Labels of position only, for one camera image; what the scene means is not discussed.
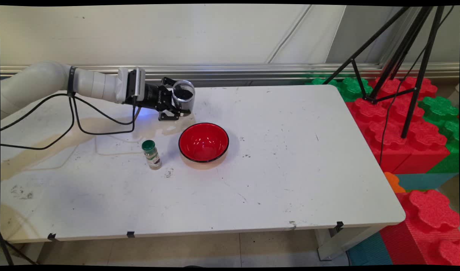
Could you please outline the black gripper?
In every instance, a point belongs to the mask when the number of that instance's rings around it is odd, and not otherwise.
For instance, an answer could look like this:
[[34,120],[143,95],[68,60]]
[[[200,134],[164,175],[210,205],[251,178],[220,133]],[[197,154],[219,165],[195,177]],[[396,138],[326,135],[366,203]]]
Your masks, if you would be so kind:
[[177,121],[188,116],[191,110],[172,105],[172,91],[177,81],[163,77],[162,85],[145,84],[145,108],[159,111],[159,121]]

